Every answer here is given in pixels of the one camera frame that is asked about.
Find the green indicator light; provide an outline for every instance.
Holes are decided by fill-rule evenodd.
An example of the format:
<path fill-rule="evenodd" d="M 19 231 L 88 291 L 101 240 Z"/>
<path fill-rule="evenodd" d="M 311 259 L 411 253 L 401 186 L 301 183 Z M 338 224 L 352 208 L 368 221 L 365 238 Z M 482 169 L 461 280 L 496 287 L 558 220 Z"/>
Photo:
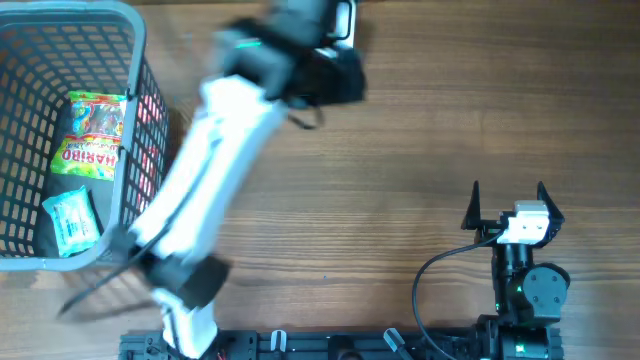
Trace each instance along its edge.
<path fill-rule="evenodd" d="M 256 46 L 260 46 L 260 45 L 262 45 L 262 42 L 260 42 L 260 41 L 252 41 L 250 43 L 244 43 L 244 44 L 236 45 L 236 49 L 244 49 L 246 47 L 256 47 Z"/>

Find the wood grain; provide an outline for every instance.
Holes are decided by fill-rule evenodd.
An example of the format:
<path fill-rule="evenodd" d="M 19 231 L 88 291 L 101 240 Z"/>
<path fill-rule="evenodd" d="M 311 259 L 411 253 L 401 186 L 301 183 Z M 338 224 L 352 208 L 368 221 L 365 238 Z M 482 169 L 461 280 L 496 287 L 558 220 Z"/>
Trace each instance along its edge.
<path fill-rule="evenodd" d="M 261 7 L 138 10 L 160 87 L 186 114 L 211 32 Z M 639 15 L 633 4 L 365 2 L 368 99 L 326 109 L 319 131 L 285 125 L 260 156 L 218 241 L 234 263 L 220 325 L 411 328 L 417 269 L 472 241 L 459 224 L 473 181 L 483 215 L 497 217 L 543 180 L 567 218 L 535 255 L 572 275 L 559 326 L 567 358 L 637 357 Z M 435 265 L 420 289 L 425 321 L 491 313 L 489 261 L 482 249 Z M 120 334 L 159 326 L 153 308 L 104 318 L 149 300 L 135 275 L 56 320 L 97 276 L 0 275 L 0 358 L 111 359 Z"/>

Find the tissue packet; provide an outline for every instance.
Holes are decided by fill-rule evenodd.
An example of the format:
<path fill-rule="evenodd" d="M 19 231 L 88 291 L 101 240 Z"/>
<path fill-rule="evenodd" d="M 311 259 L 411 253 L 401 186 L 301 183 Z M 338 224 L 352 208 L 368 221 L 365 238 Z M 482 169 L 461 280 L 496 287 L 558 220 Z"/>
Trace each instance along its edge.
<path fill-rule="evenodd" d="M 60 257 L 91 248 L 100 238 L 95 215 L 85 187 L 51 197 L 42 202 L 51 216 Z"/>

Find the snack package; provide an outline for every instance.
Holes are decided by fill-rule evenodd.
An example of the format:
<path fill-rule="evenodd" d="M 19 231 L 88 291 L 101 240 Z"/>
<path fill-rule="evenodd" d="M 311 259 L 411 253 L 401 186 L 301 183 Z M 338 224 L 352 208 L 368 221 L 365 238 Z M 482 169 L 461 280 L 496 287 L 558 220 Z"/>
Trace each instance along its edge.
<path fill-rule="evenodd" d="M 70 91 L 73 134 L 51 161 L 51 172 L 113 181 L 124 130 L 126 97 Z"/>
<path fill-rule="evenodd" d="M 100 238 L 85 187 L 48 198 L 42 207 L 51 216 L 60 257 L 89 249 Z"/>

